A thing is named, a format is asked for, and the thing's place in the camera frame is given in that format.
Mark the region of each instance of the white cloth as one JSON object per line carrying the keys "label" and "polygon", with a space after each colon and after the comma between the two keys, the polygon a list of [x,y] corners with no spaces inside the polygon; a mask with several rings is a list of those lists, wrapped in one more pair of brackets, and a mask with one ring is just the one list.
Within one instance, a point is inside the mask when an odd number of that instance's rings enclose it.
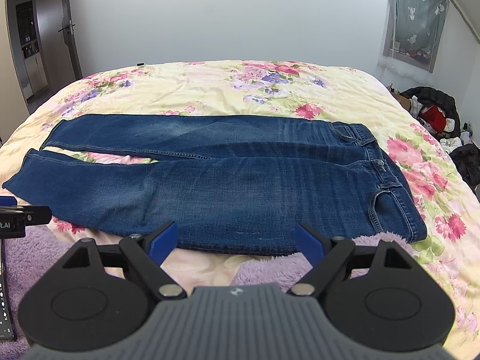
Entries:
{"label": "white cloth", "polygon": [[445,132],[452,132],[455,129],[455,121],[453,119],[447,118],[447,123],[443,129]]}
{"label": "white cloth", "polygon": [[468,131],[462,132],[460,134],[460,139],[462,140],[464,145],[466,145],[467,143],[472,143],[472,139],[470,138],[470,133]]}
{"label": "white cloth", "polygon": [[457,147],[462,146],[460,138],[440,139],[440,144],[447,154],[450,154]]}

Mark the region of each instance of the jeans pocket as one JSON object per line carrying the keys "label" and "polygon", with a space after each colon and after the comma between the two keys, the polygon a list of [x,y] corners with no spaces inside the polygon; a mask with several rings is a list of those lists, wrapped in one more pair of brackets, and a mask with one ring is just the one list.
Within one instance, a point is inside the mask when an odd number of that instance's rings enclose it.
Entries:
{"label": "jeans pocket", "polygon": [[388,189],[376,190],[370,200],[369,217],[377,233],[396,233],[411,242],[413,229],[398,197]]}

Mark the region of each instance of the jeans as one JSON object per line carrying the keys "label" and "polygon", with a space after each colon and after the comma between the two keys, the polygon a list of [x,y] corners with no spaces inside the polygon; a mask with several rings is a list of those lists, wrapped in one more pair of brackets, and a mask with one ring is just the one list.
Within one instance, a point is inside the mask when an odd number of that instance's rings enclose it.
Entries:
{"label": "jeans", "polygon": [[[43,150],[133,155],[84,162]],[[294,227],[426,237],[400,169],[361,124],[268,116],[84,115],[61,121],[3,184],[54,216],[120,236],[178,224],[178,247],[281,255]]]}

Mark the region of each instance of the bed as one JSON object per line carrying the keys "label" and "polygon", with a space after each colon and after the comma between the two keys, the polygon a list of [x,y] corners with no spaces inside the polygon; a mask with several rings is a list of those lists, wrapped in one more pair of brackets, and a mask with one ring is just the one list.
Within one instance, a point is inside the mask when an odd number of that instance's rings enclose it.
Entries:
{"label": "bed", "polygon": [[[0,148],[0,183],[18,172],[27,150],[38,150],[61,119],[88,113],[248,114],[363,123],[400,166],[427,225],[428,237],[413,247],[415,259],[455,305],[457,318],[445,347],[459,359],[478,354],[480,204],[440,144],[374,77],[348,67],[263,61],[170,63],[93,74],[40,106]],[[49,150],[90,162],[153,161]],[[0,190],[0,195],[9,194]],[[98,244],[119,240],[58,218],[49,228],[72,242],[82,237],[93,237]],[[198,285],[230,284],[239,265],[253,258],[175,249],[162,267],[190,292]]]}

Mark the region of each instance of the door handle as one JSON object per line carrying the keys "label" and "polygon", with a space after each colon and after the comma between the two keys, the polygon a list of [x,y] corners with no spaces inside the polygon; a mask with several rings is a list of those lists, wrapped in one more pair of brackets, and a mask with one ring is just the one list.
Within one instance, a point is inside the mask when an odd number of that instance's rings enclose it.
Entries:
{"label": "door handle", "polygon": [[61,28],[60,30],[58,30],[58,32],[62,32],[62,31],[64,31],[64,30],[69,30],[69,29],[70,29],[71,27],[73,27],[74,25],[75,25],[75,24],[72,24],[72,23],[70,22],[69,25]]}

